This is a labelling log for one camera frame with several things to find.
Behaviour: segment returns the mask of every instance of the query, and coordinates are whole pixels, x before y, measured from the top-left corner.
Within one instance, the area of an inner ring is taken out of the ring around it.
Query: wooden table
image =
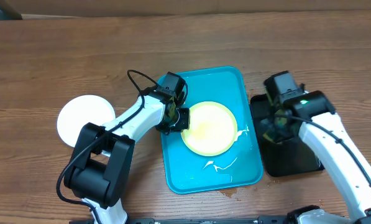
[[[0,223],[90,217],[55,194],[72,152],[56,130],[66,102],[99,95],[119,114],[137,98],[127,69],[157,79],[223,65],[242,72],[249,95],[282,70],[323,91],[371,164],[371,11],[0,21]],[[135,146],[122,201],[130,216],[158,219],[283,215],[310,204],[347,215],[326,172],[177,195],[155,130]]]

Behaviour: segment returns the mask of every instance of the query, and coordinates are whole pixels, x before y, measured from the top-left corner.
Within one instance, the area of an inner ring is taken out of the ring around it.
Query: yellow plate
[[[201,102],[190,108],[190,128],[181,137],[186,146],[202,156],[217,156],[234,143],[237,133],[235,116],[224,105]]]

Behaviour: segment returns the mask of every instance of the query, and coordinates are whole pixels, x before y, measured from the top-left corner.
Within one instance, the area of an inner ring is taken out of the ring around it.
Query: robotic arm
[[[275,113],[270,118],[273,128],[265,133],[266,138],[279,143],[299,136],[339,189],[351,221],[371,216],[371,166],[348,136],[329,100],[320,91],[306,93],[288,72],[273,75],[264,84]],[[299,220],[305,223],[307,217],[316,218],[308,213]]]
[[[127,220],[120,198],[129,176],[134,144],[152,127],[166,134],[189,128],[189,109],[180,108],[186,99],[184,86],[184,79],[169,72],[161,85],[142,91],[144,99],[139,96],[130,109],[113,121],[102,126],[88,123],[81,129],[64,184],[75,196],[92,204],[95,223],[100,220],[103,224],[123,224]],[[109,132],[128,118],[120,128]],[[89,147],[105,132],[108,136],[103,141]],[[108,163],[93,160],[91,153],[108,156]]]

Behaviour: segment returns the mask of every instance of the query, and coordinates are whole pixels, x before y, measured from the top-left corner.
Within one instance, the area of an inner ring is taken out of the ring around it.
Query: plastic tray
[[[183,107],[203,101],[226,106],[235,116],[239,137],[228,151],[206,157],[188,149],[180,133],[162,134],[167,185],[175,193],[188,194],[258,182],[263,166],[240,71],[218,67],[177,74],[188,84]]]

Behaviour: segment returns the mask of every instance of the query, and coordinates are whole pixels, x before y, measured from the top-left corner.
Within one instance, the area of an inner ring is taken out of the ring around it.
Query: wire
[[[186,93],[185,93],[185,96],[184,96],[183,103],[185,103],[186,97],[188,96],[188,84],[186,84],[186,83],[185,83],[185,89],[186,89]]]
[[[362,166],[362,164],[359,162],[358,158],[355,156],[355,154],[351,151],[351,149],[344,143],[344,141],[341,138],[337,137],[331,131],[329,131],[326,128],[320,126],[319,124],[317,124],[315,122],[312,122],[312,121],[309,121],[307,119],[299,118],[299,117],[296,117],[296,116],[282,115],[282,114],[276,114],[275,117],[277,117],[277,118],[288,118],[288,119],[294,119],[294,120],[302,121],[302,122],[305,122],[307,124],[311,124],[311,125],[319,128],[320,130],[324,131],[326,134],[330,135],[332,138],[334,138],[336,140],[336,143],[339,143],[349,153],[351,158],[356,163],[357,167],[360,169],[361,173],[364,175],[366,181],[369,183],[369,186],[371,187],[371,178],[367,174],[367,172],[364,169],[364,167]]]
[[[139,75],[142,75],[143,77],[145,78],[148,78],[149,80],[151,80],[154,84],[158,85],[158,83],[151,79],[150,77],[148,77],[146,74],[144,73],[141,73],[141,72],[138,72],[136,70],[128,70],[127,71],[127,76],[129,77],[130,81],[133,83],[133,85],[135,86],[135,88],[137,89],[137,91],[140,93],[140,96],[141,96],[141,99],[142,99],[142,102],[141,102],[141,105],[140,107],[132,114],[130,115],[128,118],[126,118],[125,120],[123,120],[122,122],[119,122],[119,124],[117,124],[115,127],[111,128],[110,130],[106,131],[103,135],[101,135],[100,137],[98,137],[97,139],[95,139],[90,145],[88,145],[87,147],[85,147],[75,158],[72,159],[72,161],[70,161],[68,163],[68,165],[65,166],[65,168],[62,170],[60,176],[58,177],[58,180],[57,180],[57,185],[55,187],[56,191],[57,191],[57,195],[58,197],[64,201],[64,202],[68,202],[68,203],[72,203],[72,204],[76,204],[76,205],[84,205],[84,206],[87,206],[90,208],[90,210],[94,213],[94,216],[95,216],[95,219],[97,221],[98,224],[102,224],[101,223],[101,220],[99,219],[99,216],[98,216],[98,213],[96,212],[96,208],[88,203],[88,202],[82,202],[82,201],[78,201],[78,200],[72,200],[72,199],[69,199],[69,198],[66,198],[62,195],[61,193],[61,189],[60,189],[60,186],[61,186],[61,182],[62,182],[62,179],[64,178],[65,176],[65,173],[68,171],[68,169],[75,163],[75,161],[81,156],[83,155],[85,152],[87,152],[90,148],[92,147],[95,147],[95,145],[97,145],[98,143],[100,143],[101,141],[103,141],[108,135],[110,135],[113,131],[117,130],[118,128],[122,127],[124,124],[126,124],[127,122],[129,122],[132,118],[134,118],[138,113],[140,113],[140,111],[144,108],[144,105],[145,105],[145,98],[143,96],[143,94],[141,94],[141,89],[138,87],[138,85],[136,84],[136,82],[133,80],[133,78],[130,76],[130,72],[134,72],[134,73],[137,73]]]
[[[136,71],[136,70],[130,69],[130,70],[127,71],[127,75],[129,76],[131,82],[135,85],[136,88],[137,88],[138,86],[137,86],[137,84],[135,84],[134,80],[130,77],[130,75],[129,75],[130,72],[134,72],[134,73],[137,73],[137,74],[139,74],[139,75],[142,75],[143,77],[148,78],[148,79],[149,79],[151,82],[153,82],[155,85],[159,86],[159,84],[158,84],[155,80],[153,80],[152,78],[150,78],[148,75],[146,75],[146,74],[144,74],[144,73],[142,73],[142,72],[139,72],[139,71]]]

